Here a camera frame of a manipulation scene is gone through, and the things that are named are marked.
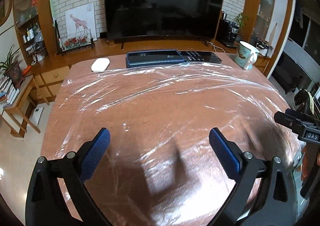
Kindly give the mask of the person's right hand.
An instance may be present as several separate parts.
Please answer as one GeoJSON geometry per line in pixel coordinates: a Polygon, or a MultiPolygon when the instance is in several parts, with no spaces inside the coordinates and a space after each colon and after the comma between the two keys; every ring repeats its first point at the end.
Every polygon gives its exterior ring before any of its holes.
{"type": "Polygon", "coordinates": [[[301,169],[301,180],[305,181],[310,172],[309,172],[309,167],[313,167],[314,165],[314,160],[310,160],[310,151],[313,150],[314,148],[316,148],[315,145],[306,145],[303,149],[302,149],[302,154],[303,154],[303,160],[302,160],[302,169],[301,169]]]}

